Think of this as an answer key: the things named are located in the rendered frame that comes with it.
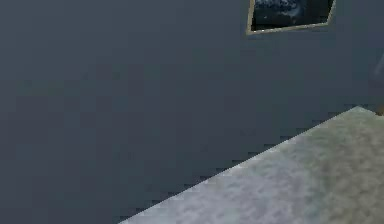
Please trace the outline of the dark framed wall picture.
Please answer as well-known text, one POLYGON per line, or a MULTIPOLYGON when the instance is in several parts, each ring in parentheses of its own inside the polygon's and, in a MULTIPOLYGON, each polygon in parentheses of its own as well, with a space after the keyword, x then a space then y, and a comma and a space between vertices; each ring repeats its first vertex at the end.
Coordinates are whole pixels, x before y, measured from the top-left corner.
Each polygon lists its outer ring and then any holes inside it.
POLYGON ((249 0, 247 36, 326 26, 336 0, 249 0))

